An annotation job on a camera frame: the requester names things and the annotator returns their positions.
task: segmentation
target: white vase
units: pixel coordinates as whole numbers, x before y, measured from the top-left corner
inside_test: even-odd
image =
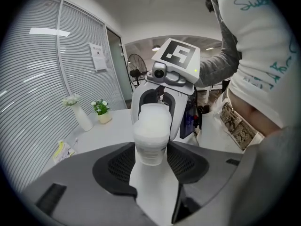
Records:
[[[98,115],[97,117],[101,124],[105,124],[105,123],[109,122],[110,120],[112,120],[112,117],[109,112],[102,114],[102,115]]]
[[[79,103],[72,105],[71,109],[73,110],[79,125],[84,129],[84,131],[91,130],[93,124],[84,112],[84,110],[80,107]]]

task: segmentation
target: potted plant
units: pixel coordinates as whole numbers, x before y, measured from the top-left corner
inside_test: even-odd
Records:
[[[79,125],[84,129],[84,131],[88,131],[92,129],[93,124],[91,120],[87,117],[86,113],[79,105],[80,95],[74,94],[72,96],[68,96],[63,99],[63,106],[70,107],[77,119]]]
[[[101,124],[109,122],[112,117],[109,113],[108,102],[104,100],[98,100],[91,102],[91,105],[94,107],[94,111],[97,113],[98,120]]]

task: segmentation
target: white table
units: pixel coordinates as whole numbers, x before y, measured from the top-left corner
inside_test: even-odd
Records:
[[[130,109],[111,111],[112,120],[105,125],[100,124],[95,115],[91,115],[93,128],[84,132],[77,127],[66,141],[72,146],[75,138],[78,139],[73,146],[77,154],[134,141],[130,112]],[[174,141],[198,146],[193,133],[185,139],[180,139],[178,132]],[[53,166],[54,163],[50,158],[42,173]],[[136,152],[136,164],[130,176],[130,185],[137,189],[137,204],[155,223],[159,226],[171,225],[179,183],[167,163],[166,153],[160,165],[146,166],[140,162]]]

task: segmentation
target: belt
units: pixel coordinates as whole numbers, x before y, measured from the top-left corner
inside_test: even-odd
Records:
[[[227,96],[228,89],[222,96],[223,101],[229,99]],[[264,139],[264,135],[252,127],[228,102],[222,107],[221,120],[242,151],[249,145],[260,143]]]

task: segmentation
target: doorway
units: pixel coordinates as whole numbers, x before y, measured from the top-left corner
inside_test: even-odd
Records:
[[[121,39],[109,29],[107,29],[107,33],[111,56],[121,93],[126,102],[127,108],[131,108],[133,88],[127,73],[127,64],[123,55]]]

